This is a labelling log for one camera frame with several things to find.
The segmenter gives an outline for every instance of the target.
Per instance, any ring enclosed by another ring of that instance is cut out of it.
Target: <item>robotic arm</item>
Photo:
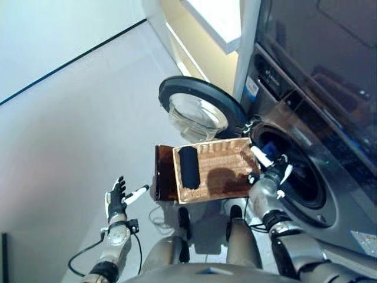
[[[304,283],[377,282],[326,259],[317,240],[284,212],[278,191],[292,171],[288,166],[285,156],[271,163],[249,191],[253,212],[269,233],[279,273]]]
[[[133,193],[125,195],[125,181],[121,176],[113,189],[105,194],[105,210],[109,226],[101,233],[107,232],[105,247],[94,265],[81,283],[115,283],[124,268],[127,256],[125,250],[130,236],[138,232],[137,219],[127,220],[125,209],[149,189],[145,185]]]

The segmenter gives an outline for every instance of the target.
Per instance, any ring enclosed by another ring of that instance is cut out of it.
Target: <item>metal joint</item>
[[[111,245],[122,245],[130,238],[131,232],[125,225],[112,228],[108,234],[108,240]]]
[[[102,227],[100,233],[108,233],[108,227]]]
[[[293,221],[281,221],[271,227],[269,236],[281,234],[287,231],[302,231],[302,228]]]
[[[349,268],[334,264],[332,262],[326,262],[318,265],[313,271],[304,272],[301,274],[300,279],[302,282],[307,283],[341,283],[341,282],[359,282],[360,279],[367,279],[367,277],[350,270]]]
[[[286,248],[296,273],[306,265],[326,261],[319,243],[306,233],[281,236],[277,239]]]

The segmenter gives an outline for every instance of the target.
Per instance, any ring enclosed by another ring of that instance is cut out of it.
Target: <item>label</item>
[[[377,236],[373,234],[351,231],[352,236],[367,255],[377,257]]]
[[[247,92],[249,93],[251,100],[254,101],[255,97],[257,96],[258,90],[259,90],[258,85],[253,81],[252,78],[247,76],[245,86],[246,86]]]

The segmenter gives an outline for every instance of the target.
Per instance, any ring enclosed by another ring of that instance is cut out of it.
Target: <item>washing machine door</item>
[[[240,137],[247,121],[232,96],[197,78],[167,78],[160,85],[158,99],[171,123],[192,143]]]

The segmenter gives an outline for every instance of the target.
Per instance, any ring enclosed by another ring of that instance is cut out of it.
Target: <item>black cable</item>
[[[243,219],[246,220],[246,209],[247,209],[247,204],[249,203],[249,197],[247,197],[246,199],[246,205],[245,205],[245,209],[243,211]]]
[[[137,240],[137,243],[139,244],[139,251],[140,251],[140,264],[139,264],[139,271],[137,272],[138,274],[140,274],[140,271],[141,271],[141,264],[143,263],[143,252],[141,251],[141,244],[140,244],[140,240],[139,240],[139,237],[136,235],[136,234],[133,234]]]
[[[225,211],[225,204],[226,204],[228,201],[230,201],[230,200],[231,200],[231,198],[228,198],[228,199],[226,199],[226,200],[223,201],[223,204],[222,204],[222,206],[221,206],[221,208],[223,209],[223,211]]]
[[[246,209],[247,209],[247,204],[249,203],[249,197],[247,198],[246,200],[246,205],[245,205],[245,209],[243,211],[243,219],[246,220]],[[249,225],[249,227],[253,230],[253,231],[256,231],[256,232],[259,232],[259,233],[267,233],[267,230],[265,228],[259,228],[259,226],[262,226],[264,225],[263,223],[260,223],[260,224],[254,224],[254,225]]]
[[[78,272],[76,269],[74,269],[74,268],[72,267],[72,261],[73,261],[76,257],[78,257],[79,255],[82,255],[84,252],[87,252],[87,251],[89,251],[90,249],[92,249],[92,248],[94,248],[95,246],[97,246],[97,245],[99,245],[100,243],[102,243],[103,240],[104,240],[104,238],[105,238],[105,232],[101,232],[101,239],[100,239],[98,242],[94,243],[93,245],[91,245],[91,246],[89,246],[89,247],[83,249],[82,251],[79,251],[77,254],[75,254],[75,255],[74,255],[74,256],[68,261],[68,268],[70,269],[70,271],[72,271],[74,274],[76,274],[76,275],[78,275],[78,276],[84,277],[85,274],[82,274],[81,272]]]

